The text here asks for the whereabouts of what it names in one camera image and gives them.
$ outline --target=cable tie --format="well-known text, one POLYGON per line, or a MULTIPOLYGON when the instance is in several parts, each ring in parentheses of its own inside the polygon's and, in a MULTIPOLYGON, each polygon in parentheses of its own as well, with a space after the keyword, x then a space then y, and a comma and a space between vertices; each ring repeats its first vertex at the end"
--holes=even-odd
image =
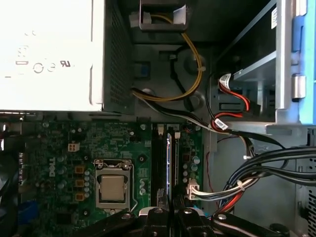
POLYGON ((201 71, 201 72, 204 72, 206 70, 206 67, 205 66, 202 66, 200 68, 197 69, 198 71, 201 71))
POLYGON ((246 191, 246 189, 243 187, 243 185, 242 185, 242 181, 240 181, 239 179, 237 180, 237 185, 238 185, 238 187, 240 187, 240 189, 243 191, 243 192, 245 192, 246 191))
POLYGON ((245 159, 245 160, 251 159, 251 158, 252 158, 251 156, 246 156, 246 155, 243 156, 243 159, 245 159))

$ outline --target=yellow wire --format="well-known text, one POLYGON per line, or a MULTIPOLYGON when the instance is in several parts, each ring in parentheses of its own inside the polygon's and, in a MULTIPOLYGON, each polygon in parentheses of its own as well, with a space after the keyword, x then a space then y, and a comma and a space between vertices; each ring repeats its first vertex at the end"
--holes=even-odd
MULTIPOLYGON (((164 19, 165 21, 169 22, 170 24, 172 24, 173 22, 166 16, 163 15, 151 15, 151 17, 156 17, 156 18, 160 18, 160 19, 164 19)), ((194 57, 196 58, 197 61, 197 78, 194 82, 194 84, 192 85, 192 87, 184 94, 179 95, 179 96, 175 96, 175 97, 167 97, 167 98, 163 98, 163 97, 154 97, 154 96, 150 96, 150 95, 143 95, 141 93, 138 93, 137 91, 133 91, 133 94, 137 97, 141 97, 145 100, 150 100, 150 101, 156 101, 156 102, 167 102, 167 101, 172 101, 172 100, 178 100, 178 99, 182 99, 188 95, 190 95, 192 92, 194 92, 202 79, 202 62, 201 59, 199 57, 198 51, 195 48, 194 44, 192 43, 192 41, 190 40, 190 38, 188 37, 188 35, 186 33, 182 33, 181 34, 183 39, 186 41, 186 43, 189 45, 190 49, 192 50, 194 57)))

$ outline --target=white connector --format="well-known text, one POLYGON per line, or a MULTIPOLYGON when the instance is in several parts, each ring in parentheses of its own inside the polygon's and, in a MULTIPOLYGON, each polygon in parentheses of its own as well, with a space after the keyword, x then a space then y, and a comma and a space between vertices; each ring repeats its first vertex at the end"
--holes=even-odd
POLYGON ((77 152, 79 150, 80 150, 80 142, 68 144, 68 152, 77 152))
POLYGON ((163 124, 158 124, 158 135, 163 135, 164 126, 163 124))
POLYGON ((195 179, 189 179, 187 186, 187 195, 189 195, 189 200, 197 200, 196 196, 192 193, 192 189, 199 190, 199 185, 195 179))
POLYGON ((174 133, 174 138, 175 139, 180 139, 180 137, 181 137, 181 132, 175 132, 174 133))

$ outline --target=power supply unit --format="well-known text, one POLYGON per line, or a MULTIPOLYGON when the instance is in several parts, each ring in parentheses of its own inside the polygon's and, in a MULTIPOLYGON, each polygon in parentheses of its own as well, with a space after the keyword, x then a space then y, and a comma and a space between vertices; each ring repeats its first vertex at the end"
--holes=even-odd
POLYGON ((116 0, 2 1, 0 20, 0 110, 133 111, 116 0))

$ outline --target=metal bracket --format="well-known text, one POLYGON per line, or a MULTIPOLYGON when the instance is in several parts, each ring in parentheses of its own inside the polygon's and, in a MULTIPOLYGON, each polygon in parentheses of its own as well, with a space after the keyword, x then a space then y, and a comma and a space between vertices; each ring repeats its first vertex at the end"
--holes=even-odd
POLYGON ((143 227, 142 237, 168 237, 170 233, 168 217, 168 211, 162 208, 150 209, 143 227))
POLYGON ((292 99, 299 100, 306 96, 306 76, 294 75, 292 77, 292 99))
POLYGON ((191 208, 181 209, 177 213, 182 236, 216 237, 209 224, 206 224, 197 211, 191 208))

